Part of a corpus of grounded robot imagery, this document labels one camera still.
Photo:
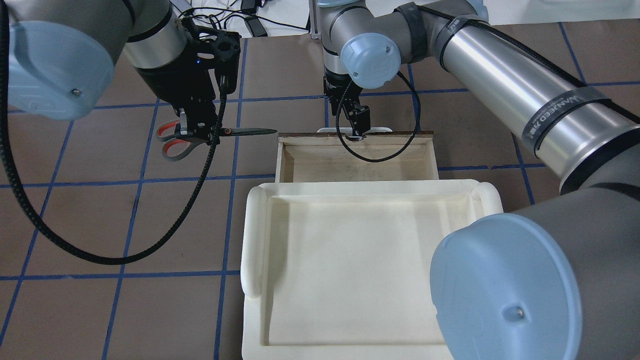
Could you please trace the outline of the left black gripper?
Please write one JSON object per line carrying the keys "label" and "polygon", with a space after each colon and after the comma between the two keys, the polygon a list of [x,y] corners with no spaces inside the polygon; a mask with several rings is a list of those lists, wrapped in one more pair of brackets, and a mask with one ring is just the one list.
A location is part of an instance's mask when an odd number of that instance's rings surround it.
{"label": "left black gripper", "polygon": [[197,25],[191,18],[165,18],[135,37],[135,70],[160,100],[170,104],[178,123],[174,137],[219,145],[214,100],[237,87],[238,32]]}

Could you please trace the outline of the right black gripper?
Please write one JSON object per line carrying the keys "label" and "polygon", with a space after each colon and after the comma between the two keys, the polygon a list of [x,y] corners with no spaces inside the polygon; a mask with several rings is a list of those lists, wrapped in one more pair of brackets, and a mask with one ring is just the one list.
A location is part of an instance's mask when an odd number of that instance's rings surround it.
{"label": "right black gripper", "polygon": [[348,74],[325,72],[323,77],[324,95],[329,100],[331,115],[335,117],[342,104],[352,133],[350,141],[362,141],[371,130],[371,109],[362,105],[360,95],[363,88],[353,82]]}

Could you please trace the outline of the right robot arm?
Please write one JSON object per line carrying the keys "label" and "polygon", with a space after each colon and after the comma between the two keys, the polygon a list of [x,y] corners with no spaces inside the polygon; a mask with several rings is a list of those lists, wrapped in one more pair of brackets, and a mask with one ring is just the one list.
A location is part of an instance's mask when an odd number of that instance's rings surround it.
{"label": "right robot arm", "polygon": [[432,284],[457,359],[639,358],[639,21],[492,26],[484,0],[316,0],[332,112],[407,65],[444,179],[504,215],[455,231]]}

